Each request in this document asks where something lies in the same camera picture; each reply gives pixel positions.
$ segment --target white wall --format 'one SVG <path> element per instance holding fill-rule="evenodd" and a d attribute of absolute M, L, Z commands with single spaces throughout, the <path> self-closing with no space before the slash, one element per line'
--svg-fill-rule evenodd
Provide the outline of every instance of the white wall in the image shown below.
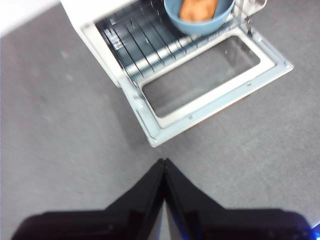
<path fill-rule="evenodd" d="M 40 15 L 59 0 L 0 0 L 0 34 L 6 35 Z"/>

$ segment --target oven door window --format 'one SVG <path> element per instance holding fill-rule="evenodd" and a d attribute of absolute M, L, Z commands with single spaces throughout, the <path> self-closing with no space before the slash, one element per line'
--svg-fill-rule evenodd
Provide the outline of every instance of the oven door window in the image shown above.
<path fill-rule="evenodd" d="M 245 84 L 275 63 L 236 28 L 225 39 L 179 67 L 139 86 L 161 127 Z"/>

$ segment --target glass panel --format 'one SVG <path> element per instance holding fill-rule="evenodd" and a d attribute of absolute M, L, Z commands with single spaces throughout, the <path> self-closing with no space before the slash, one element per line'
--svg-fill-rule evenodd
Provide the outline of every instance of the glass panel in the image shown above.
<path fill-rule="evenodd" d="M 240 38 L 231 36 L 146 84 L 142 91 L 155 114 L 164 117 L 259 62 Z"/>

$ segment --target black object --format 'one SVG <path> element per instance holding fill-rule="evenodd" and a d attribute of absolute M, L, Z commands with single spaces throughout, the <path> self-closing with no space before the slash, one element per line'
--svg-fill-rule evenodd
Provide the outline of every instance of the black object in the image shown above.
<path fill-rule="evenodd" d="M 164 200 L 184 240 L 312 240 L 303 216 L 280 209 L 227 210 L 169 160 L 158 160 L 106 210 L 27 218 L 13 240 L 146 240 Z"/>

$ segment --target metal rack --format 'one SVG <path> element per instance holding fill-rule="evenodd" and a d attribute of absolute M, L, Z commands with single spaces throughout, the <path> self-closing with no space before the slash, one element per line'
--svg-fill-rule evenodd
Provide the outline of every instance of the metal rack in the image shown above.
<path fill-rule="evenodd" d="M 162 0 L 138 0 L 99 21 L 96 27 L 123 70 L 138 80 L 236 28 L 247 18 L 243 15 L 242 7 L 236 4 L 218 31 L 188 36 L 173 26 Z"/>

